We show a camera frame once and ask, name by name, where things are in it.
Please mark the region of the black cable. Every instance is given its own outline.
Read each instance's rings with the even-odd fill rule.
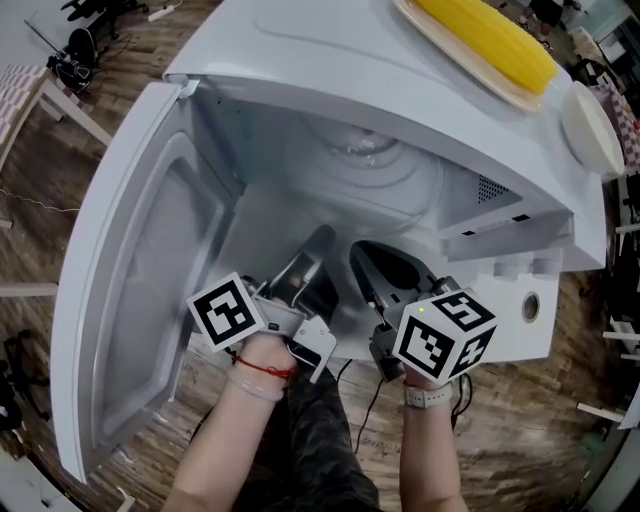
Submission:
[[[367,414],[365,415],[364,421],[362,422],[362,426],[360,427],[360,431],[358,432],[358,439],[356,440],[356,449],[353,452],[354,455],[357,455],[358,453],[358,449],[360,448],[360,436],[362,435],[362,431],[364,430],[364,427],[367,424],[367,420],[369,419],[369,413],[373,408],[373,404],[376,403],[376,399],[378,398],[378,393],[380,393],[380,388],[382,387],[383,384],[384,384],[384,379],[381,379],[380,384],[378,384],[378,389],[376,389],[376,394],[373,395],[373,400],[371,400],[371,403],[369,404],[369,408],[367,409]]]
[[[336,377],[336,383],[340,382],[340,377],[342,377],[342,373],[347,369],[347,366],[349,366],[351,363],[353,362],[353,359],[349,359],[342,368],[340,368],[340,371],[338,372],[338,376]]]
[[[464,405],[464,407],[459,410],[460,405],[462,404],[463,395],[464,395],[462,379],[467,379],[467,382],[469,384],[468,386],[469,398],[467,399],[467,403]],[[464,375],[461,375],[458,382],[460,385],[460,397],[458,398],[458,402],[456,403],[455,407],[451,410],[451,427],[452,428],[455,428],[456,423],[458,422],[458,417],[469,408],[469,406],[471,405],[471,400],[473,400],[473,382],[471,381],[471,377],[469,376],[469,374],[465,373]]]
[[[457,414],[458,408],[460,407],[460,405],[462,405],[462,398],[463,398],[463,393],[462,393],[462,375],[460,376],[460,378],[458,379],[458,401],[456,402],[456,405],[453,406],[453,409],[451,409],[451,418],[453,418],[453,416],[455,414]]]
[[[462,410],[458,412],[458,416],[460,416],[469,408],[469,406],[471,405],[471,400],[473,400],[473,381],[468,374],[465,373],[464,376],[467,378],[467,382],[469,383],[469,400],[467,401],[467,404],[462,408]]]

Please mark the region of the bracelet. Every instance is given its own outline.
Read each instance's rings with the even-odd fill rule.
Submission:
[[[282,390],[276,391],[274,389],[260,386],[255,382],[251,382],[244,375],[238,372],[236,368],[231,368],[231,370],[227,372],[227,381],[235,384],[250,395],[255,396],[256,398],[261,398],[267,402],[277,402],[284,396],[284,391]]]
[[[292,375],[296,374],[295,369],[291,369],[291,370],[278,370],[276,368],[274,368],[273,366],[269,366],[269,368],[261,368],[260,366],[256,366],[254,364],[251,364],[247,361],[245,361],[244,359],[242,359],[240,356],[232,356],[233,358],[233,362],[236,363],[242,363],[245,366],[248,366],[249,368],[253,368],[254,370],[259,370],[261,372],[264,373],[268,373],[269,375],[273,375],[274,377],[279,377],[281,379],[288,379],[289,377],[291,377]]]

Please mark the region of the red string bracelet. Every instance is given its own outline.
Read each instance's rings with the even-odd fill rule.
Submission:
[[[251,364],[245,361],[240,356],[233,356],[233,362],[242,363],[243,365],[248,366],[249,368],[253,368],[254,370],[259,370],[261,372],[268,373],[269,375],[273,375],[274,377],[279,377],[284,380],[287,380],[289,377],[291,377],[292,375],[295,375],[296,373],[295,369],[278,370],[273,366],[270,366],[269,368],[261,368],[260,366],[256,366],[255,364]]]

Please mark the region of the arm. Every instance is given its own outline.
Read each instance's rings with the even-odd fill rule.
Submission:
[[[411,368],[405,369],[407,386],[437,389]],[[405,406],[400,499],[407,512],[466,512],[449,404],[424,410]]]
[[[262,368],[295,366],[277,336],[258,334],[245,344],[242,359]],[[236,363],[235,371],[270,392],[285,381]],[[231,510],[249,474],[262,433],[276,402],[257,398],[227,381],[211,416],[185,452],[163,511]]]

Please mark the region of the checkered cloth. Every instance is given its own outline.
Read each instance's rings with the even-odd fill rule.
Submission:
[[[46,72],[47,68],[40,66],[11,65],[0,77],[0,147]]]
[[[633,114],[627,112],[627,100],[610,84],[590,87],[607,113],[622,146],[626,172],[640,170],[640,134]]]

